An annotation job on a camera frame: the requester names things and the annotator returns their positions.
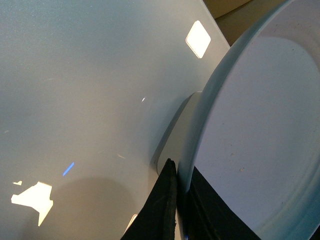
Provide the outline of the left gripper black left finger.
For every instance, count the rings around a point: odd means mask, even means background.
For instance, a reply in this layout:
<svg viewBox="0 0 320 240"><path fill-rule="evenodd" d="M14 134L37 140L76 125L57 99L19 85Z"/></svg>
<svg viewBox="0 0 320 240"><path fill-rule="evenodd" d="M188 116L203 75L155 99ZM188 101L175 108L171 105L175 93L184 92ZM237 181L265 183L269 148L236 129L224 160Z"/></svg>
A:
<svg viewBox="0 0 320 240"><path fill-rule="evenodd" d="M122 236L123 240L173 240L176 228L177 171L167 159L143 208Z"/></svg>

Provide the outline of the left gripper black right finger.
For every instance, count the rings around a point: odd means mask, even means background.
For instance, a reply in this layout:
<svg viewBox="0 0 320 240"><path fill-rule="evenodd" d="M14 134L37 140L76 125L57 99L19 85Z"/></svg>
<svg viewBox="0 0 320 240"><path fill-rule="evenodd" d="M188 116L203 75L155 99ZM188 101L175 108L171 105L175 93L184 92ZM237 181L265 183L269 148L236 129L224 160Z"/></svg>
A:
<svg viewBox="0 0 320 240"><path fill-rule="evenodd" d="M187 201L190 240L259 240L194 168Z"/></svg>

